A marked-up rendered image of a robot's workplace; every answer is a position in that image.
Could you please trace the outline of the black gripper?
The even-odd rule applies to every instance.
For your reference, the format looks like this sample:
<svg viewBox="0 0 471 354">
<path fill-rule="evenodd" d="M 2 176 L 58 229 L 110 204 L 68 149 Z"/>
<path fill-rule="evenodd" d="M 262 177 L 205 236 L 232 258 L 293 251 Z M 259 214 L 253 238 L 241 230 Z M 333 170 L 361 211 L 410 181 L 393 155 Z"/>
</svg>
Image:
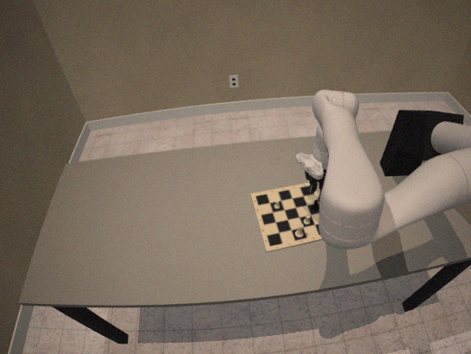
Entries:
<svg viewBox="0 0 471 354">
<path fill-rule="evenodd" d="M 326 169 L 324 169 L 323 178 L 321 180 L 316 180 L 305 171 L 305 178 L 310 181 L 310 193 L 311 194 L 314 193 L 317 190 L 317 183 L 319 183 L 319 189 L 320 189 L 320 194 L 319 194 L 319 199 L 318 199 L 319 203 L 320 203 L 320 196 L 321 196 L 321 191 L 322 191 L 322 188 L 323 188 L 325 175 L 326 175 Z"/>
</svg>

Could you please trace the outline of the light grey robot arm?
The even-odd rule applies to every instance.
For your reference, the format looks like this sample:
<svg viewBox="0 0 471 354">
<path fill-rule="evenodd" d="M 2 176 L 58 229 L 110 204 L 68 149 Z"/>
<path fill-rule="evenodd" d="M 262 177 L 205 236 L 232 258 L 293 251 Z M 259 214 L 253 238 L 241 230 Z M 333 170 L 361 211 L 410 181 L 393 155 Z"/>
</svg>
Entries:
<svg viewBox="0 0 471 354">
<path fill-rule="evenodd" d="M 361 144 L 356 95 L 321 90 L 312 100 L 312 109 L 319 122 L 312 155 L 297 154 L 296 162 L 316 180 L 327 169 L 318 229 L 328 245 L 357 249 L 471 202 L 471 126 L 440 122 L 432 131 L 431 145 L 442 155 L 384 193 Z"/>
</svg>

